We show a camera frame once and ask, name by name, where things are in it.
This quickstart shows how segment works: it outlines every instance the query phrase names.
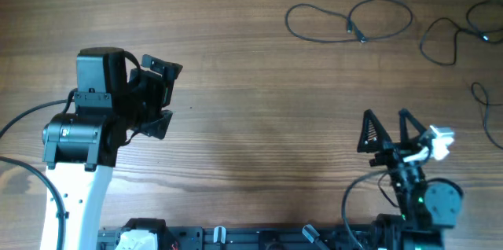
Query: electric wire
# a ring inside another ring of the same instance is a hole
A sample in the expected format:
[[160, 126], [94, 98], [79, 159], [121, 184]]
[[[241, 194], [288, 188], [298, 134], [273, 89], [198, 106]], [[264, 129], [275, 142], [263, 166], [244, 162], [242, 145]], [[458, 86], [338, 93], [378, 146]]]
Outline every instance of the electric wire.
[[[480, 99], [480, 97], [477, 95], [477, 93], [475, 92], [475, 87], [478, 86], [480, 88], [480, 90], [483, 92], [483, 95], [484, 95], [484, 98], [486, 99], [486, 101], [483, 101], [482, 99]], [[502, 149], [503, 150], [503, 146], [498, 144], [494, 139], [493, 139], [493, 136], [491, 136], [491, 134], [489, 133], [489, 128], [487, 128], [487, 119], [489, 118], [489, 107], [490, 106], [502, 106], [503, 103], [499, 103], [499, 104], [492, 104], [489, 102], [489, 94], [487, 93], [486, 91], [486, 88], [484, 88], [484, 86], [479, 83], [479, 82], [474, 82], [472, 83], [472, 86], [471, 86], [471, 90], [472, 90], [472, 96], [473, 98], [475, 99], [475, 101], [477, 101], [478, 103], [480, 103], [481, 105], [483, 105], [485, 107], [484, 109], [484, 113], [483, 113], [483, 117], [482, 117], [482, 126], [484, 128], [484, 132], [486, 133], [486, 136], [487, 138], [489, 139], [489, 141], [491, 143], [493, 143], [496, 147], [498, 147], [499, 149]]]
[[[405, 10], [407, 10], [407, 12], [409, 13], [410, 15], [410, 19], [409, 19], [409, 22], [407, 23], [407, 25], [392, 33], [392, 34], [389, 34], [389, 35], [381, 35], [381, 36], [375, 36], [375, 37], [367, 37], [363, 34], [363, 32], [356, 26], [356, 23], [351, 19], [352, 15], [353, 15], [353, 12], [361, 5], [363, 4], [366, 4], [368, 2], [373, 2], [373, 1], [385, 1], [385, 2], [392, 2], [398, 6], [401, 6], [402, 8], [404, 8]], [[355, 39], [341, 39], [341, 40], [325, 40], [325, 39], [316, 39], [316, 38], [311, 38], [311, 37], [306, 37], [304, 35], [301, 35], [301, 34], [298, 34], [296, 33], [295, 31], [292, 30], [292, 28], [290, 27], [290, 23], [288, 21], [288, 18], [290, 17], [290, 14], [291, 12], [298, 8], [298, 7], [302, 7], [302, 6], [305, 6], [305, 7], [310, 7], [310, 8], [313, 8], [313, 9], [316, 9], [318, 11], [321, 11], [323, 13], [326, 13], [328, 15], [332, 15], [332, 16], [335, 16], [335, 17], [340, 17], [340, 18], [343, 18], [346, 20], [346, 23], [347, 23], [347, 33], [352, 33], [354, 31], [355, 35], [356, 35], [356, 38]], [[404, 2], [400, 2], [398, 0], [365, 0], [363, 2], [359, 2], [357, 5], [353, 6], [353, 8], [350, 10], [350, 12], [346, 15], [342, 14], [342, 13], [337, 13], [337, 12], [334, 12], [334, 11], [330, 11], [330, 10], [327, 10], [327, 9], [323, 9], [321, 7], [318, 7], [318, 6], [314, 6], [312, 4], [309, 4], [309, 3], [299, 3], [297, 5], [294, 5], [292, 6], [289, 10], [287, 10], [286, 14], [285, 14], [285, 26], [286, 28], [288, 29], [288, 31], [290, 31], [290, 33], [292, 33], [292, 35], [294, 35], [295, 37], [299, 38], [299, 39], [303, 39], [303, 40], [306, 40], [306, 41], [310, 41], [310, 42], [322, 42], [322, 43], [334, 43], [334, 42], [368, 42], [368, 41], [374, 41], [374, 40], [378, 40], [378, 39], [388, 39], [388, 38], [391, 38], [395, 35], [398, 35], [400, 33], [402, 33], [403, 31], [405, 31], [413, 22], [413, 13], [412, 13], [412, 10], [410, 10], [410, 8], [404, 3]]]
[[[493, 34], [493, 33], [497, 33], [497, 32], [503, 32], [503, 26], [500, 27], [500, 28], [495, 28], [495, 29], [490, 29], [490, 30], [482, 31], [470, 19], [470, 14], [472, 13], [472, 11], [474, 9], [476, 9], [479, 6], [487, 6], [487, 5], [496, 5], [496, 6], [503, 7], [503, 2], [499, 1], [499, 0], [485, 0], [483, 2], [478, 2], [475, 5], [471, 6], [468, 9], [468, 11], [466, 12], [466, 14], [465, 14], [466, 21], [467, 21], [468, 25], [471, 28], [463, 28], [459, 24], [457, 24], [456, 22], [454, 22], [452, 19], [450, 19], [449, 17], [440, 17], [439, 19], [433, 21], [433, 23], [430, 24], [430, 26], [428, 27], [428, 29], [426, 30], [426, 32], [423, 34], [423, 37], [421, 38], [421, 40], [419, 42], [419, 51], [421, 52], [421, 54], [423, 55], [423, 57], [426, 58], [427, 60], [429, 60], [430, 62], [432, 62], [434, 64], [437, 64], [437, 65], [440, 65], [440, 66], [452, 66], [452, 65], [455, 65], [456, 62], [457, 62], [457, 37], [458, 37], [458, 35], [460, 33], [465, 33], [467, 35], [472, 35], [472, 36], [476, 37], [477, 39], [479, 39], [480, 41], [485, 42], [485, 43], [489, 43], [491, 45], [497, 45], [497, 44], [502, 43], [503, 42], [503, 38], [500, 38], [500, 39], [492, 41], [492, 40], [490, 40], [488, 34]], [[447, 21], [447, 22], [449, 22], [450, 24], [452, 24], [456, 28], [456, 32], [454, 33], [454, 36], [453, 36], [453, 60], [451, 62], [440, 62], [440, 61], [437, 61], [434, 58], [428, 56], [424, 52], [424, 49], [423, 49], [424, 43], [426, 42], [426, 38], [428, 37], [428, 34], [429, 34], [430, 30], [438, 22], [440, 22], [440, 21]]]
[[384, 198], [386, 198], [386, 200], [391, 204], [391, 206], [395, 208], [400, 208], [400, 206], [398, 206], [395, 202], [393, 202], [393, 200], [387, 195], [386, 191], [384, 191], [383, 187], [380, 185], [380, 182], [383, 180], [384, 177], [386, 177], [386, 175], [389, 174], [385, 173], [380, 176], [379, 180], [377, 181], [377, 187], [379, 187], [379, 191], [381, 192], [381, 194], [383, 194]]
[[[76, 89], [70, 91], [68, 94], [68, 98], [66, 100], [59, 100], [59, 101], [51, 101], [45, 104], [37, 105], [34, 108], [28, 109], [26, 112], [21, 113], [20, 115], [14, 117], [11, 121], [9, 121], [0, 131], [0, 138], [6, 133], [6, 131], [17, 121], [22, 119], [23, 117], [27, 116], [28, 114], [35, 112], [41, 108], [47, 108], [51, 105], [60, 105], [60, 104], [66, 104], [63, 112], [66, 113], [68, 111], [68, 108], [70, 107], [70, 103], [73, 102], [72, 98], [74, 93], [76, 92]], [[4, 156], [0, 156], [0, 161], [6, 162], [8, 164], [14, 164], [19, 167], [22, 167], [28, 171], [30, 171], [32, 174], [34, 174], [36, 177], [38, 177], [44, 185], [47, 187], [47, 189], [50, 191], [51, 195], [54, 198], [54, 202], [56, 203], [56, 208], [57, 208], [57, 214], [56, 217], [58, 218], [58, 227], [57, 227], [57, 244], [56, 244], [56, 250], [62, 250], [64, 246], [64, 219], [66, 217], [66, 211], [64, 209], [64, 203], [63, 199], [61, 199], [61, 195], [57, 191], [56, 187], [54, 184], [38, 169], [35, 167], [31, 166], [30, 164], [27, 164], [23, 161], [20, 160], [14, 160], [10, 159]]]
[[124, 146], [127, 146], [131, 143], [131, 140], [133, 140], [133, 138], [140, 134], [140, 133], [145, 133], [150, 127], [152, 126], [155, 126], [156, 125], [156, 122], [153, 122], [153, 123], [148, 123], [147, 125], [145, 125], [144, 127], [139, 127], [138, 129], [135, 129], [133, 131], [133, 133], [131, 134], [131, 136], [129, 137], [129, 139], [127, 139], [122, 145], [121, 147], [124, 147]]
[[134, 66], [138, 70], [138, 74], [140, 75], [141, 74], [141, 67], [140, 67], [140, 63], [138, 62], [136, 57], [132, 53], [130, 53], [126, 50], [124, 50], [124, 57], [134, 64]]

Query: wood grain surface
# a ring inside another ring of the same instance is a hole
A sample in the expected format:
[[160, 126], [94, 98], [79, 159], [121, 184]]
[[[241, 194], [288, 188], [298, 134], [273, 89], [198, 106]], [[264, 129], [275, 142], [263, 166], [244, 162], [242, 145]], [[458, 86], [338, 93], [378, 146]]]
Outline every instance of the wood grain surface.
[[[414, 12], [406, 32], [368, 43], [317, 44], [291, 36], [285, 11], [309, 2], [341, 13], [361, 0], [0, 0], [0, 124], [76, 87], [75, 58], [91, 46], [123, 47], [183, 64], [166, 139], [143, 136], [119, 151], [102, 226], [157, 217], [172, 226], [341, 223], [346, 186], [371, 168], [357, 154], [362, 113], [372, 108], [392, 137], [398, 110], [424, 125], [452, 127], [451, 155], [426, 168], [466, 192], [448, 249], [503, 248], [503, 152], [489, 143], [469, 84], [480, 81], [503, 101], [503, 47], [460, 35], [458, 65], [426, 61], [418, 42], [436, 18], [466, 26], [481, 0], [402, 0]], [[503, 12], [474, 13], [484, 27]], [[406, 13], [385, 2], [358, 9], [367, 34], [392, 32]], [[346, 38], [345, 22], [308, 9], [292, 14], [307, 35]], [[429, 53], [452, 57], [453, 29], [441, 26]], [[0, 141], [2, 156], [45, 169], [41, 132], [61, 107], [33, 113]], [[503, 108], [490, 130], [503, 142]], [[0, 164], [0, 249], [35, 249], [46, 189], [20, 167]], [[352, 222], [396, 213], [376, 187], [350, 196]]]

